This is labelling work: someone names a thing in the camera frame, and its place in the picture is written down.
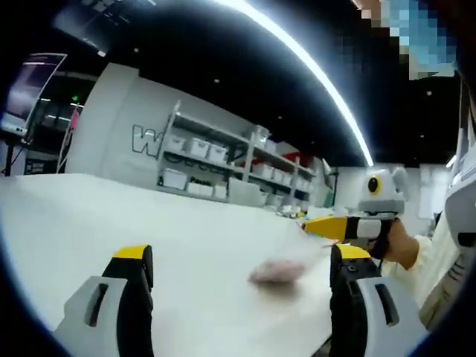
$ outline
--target monitor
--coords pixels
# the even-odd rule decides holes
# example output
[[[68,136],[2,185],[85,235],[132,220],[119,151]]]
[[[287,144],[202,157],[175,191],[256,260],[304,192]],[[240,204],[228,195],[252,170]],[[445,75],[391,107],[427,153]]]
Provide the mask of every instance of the monitor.
[[[28,131],[31,114],[44,87],[66,58],[65,54],[31,54],[23,62],[2,110],[0,129],[18,136]]]

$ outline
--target hand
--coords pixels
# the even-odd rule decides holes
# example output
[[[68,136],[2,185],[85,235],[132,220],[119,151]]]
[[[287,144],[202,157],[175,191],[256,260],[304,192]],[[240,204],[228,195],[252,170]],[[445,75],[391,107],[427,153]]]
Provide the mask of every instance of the hand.
[[[387,235],[388,250],[384,259],[390,262],[397,262],[405,270],[414,266],[418,257],[419,244],[416,239],[410,237],[402,221],[396,218]],[[375,242],[367,246],[368,250],[373,248]]]

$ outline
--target ceiling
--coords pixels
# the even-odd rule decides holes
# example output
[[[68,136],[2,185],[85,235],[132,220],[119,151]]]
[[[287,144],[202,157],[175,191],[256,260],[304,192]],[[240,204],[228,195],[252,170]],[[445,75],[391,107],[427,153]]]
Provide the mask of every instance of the ceiling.
[[[322,67],[375,162],[415,166],[452,157],[458,77],[409,81],[394,39],[362,20],[350,0],[248,2]],[[285,45],[241,13],[212,0],[83,0],[78,6],[89,12],[75,21],[64,18],[62,26],[96,49],[58,30],[43,34],[33,49],[68,53],[63,70],[98,75],[108,62],[131,65],[142,77],[268,127],[276,140],[331,166],[365,165],[324,87]],[[106,9],[92,10],[99,6]],[[107,55],[98,56],[98,49]]]

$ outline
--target led light strip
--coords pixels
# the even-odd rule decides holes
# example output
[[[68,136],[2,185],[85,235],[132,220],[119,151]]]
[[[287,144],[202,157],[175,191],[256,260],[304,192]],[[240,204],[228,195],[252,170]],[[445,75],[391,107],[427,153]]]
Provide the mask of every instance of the led light strip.
[[[286,45],[291,51],[293,51],[296,56],[306,65],[306,67],[316,76],[316,78],[322,83],[324,88],[327,90],[327,93],[331,96],[336,104],[337,108],[344,116],[345,121],[349,124],[352,133],[358,141],[362,153],[364,154],[365,161],[367,162],[368,167],[373,166],[372,156],[370,151],[365,143],[364,136],[360,131],[356,119],[353,117],[352,112],[344,101],[344,98],[338,93],[337,89],[334,87],[327,75],[322,71],[321,67],[312,59],[312,57],[302,48],[296,40],[294,40],[290,35],[287,34],[281,27],[276,25],[272,20],[267,16],[263,15],[260,11],[256,10],[250,4],[243,0],[213,0],[216,3],[231,7],[253,21],[257,24],[271,32],[276,36],[284,45]]]

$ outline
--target white storage box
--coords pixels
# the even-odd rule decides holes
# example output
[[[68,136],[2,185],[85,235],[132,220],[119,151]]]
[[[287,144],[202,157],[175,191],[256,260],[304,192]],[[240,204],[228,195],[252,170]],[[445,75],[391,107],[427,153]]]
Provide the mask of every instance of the white storage box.
[[[299,207],[302,212],[307,212],[307,210],[309,209],[309,201],[301,201]]]
[[[260,149],[265,148],[269,135],[269,130],[261,125],[255,125],[245,133],[245,137],[249,138],[251,143]]]
[[[275,168],[273,171],[273,176],[271,178],[276,182],[283,182],[283,174],[283,171]]]
[[[204,184],[201,184],[200,185],[200,194],[202,196],[209,196],[211,197],[211,195],[213,194],[213,187],[211,186],[206,186]]]
[[[292,175],[290,173],[283,174],[283,184],[291,186]]]
[[[187,174],[173,169],[164,169],[164,186],[184,190],[187,184]]]
[[[260,207],[266,205],[266,201],[268,200],[269,193],[268,192],[260,192]]]
[[[202,139],[191,138],[187,141],[186,147],[186,151],[189,154],[205,158],[207,156],[208,148],[210,148],[210,143]]]
[[[184,149],[185,139],[177,135],[171,134],[167,143],[168,150],[182,151]]]
[[[220,186],[218,184],[213,188],[213,195],[218,199],[226,199],[227,189],[226,186]]]
[[[281,195],[269,195],[266,204],[278,209],[283,204],[283,198]]]
[[[187,192],[193,193],[194,195],[201,195],[201,188],[200,184],[196,184],[195,182],[189,182],[187,185]]]
[[[211,144],[210,149],[208,150],[207,158],[212,162],[216,162],[218,164],[225,164],[226,154],[228,154],[228,149],[224,147],[219,147],[215,144]]]
[[[258,164],[253,166],[253,172],[257,175],[263,177],[264,179],[271,180],[273,176],[274,167],[271,167],[267,164]]]
[[[276,153],[276,143],[271,140],[267,140],[265,144],[265,150],[267,152]]]

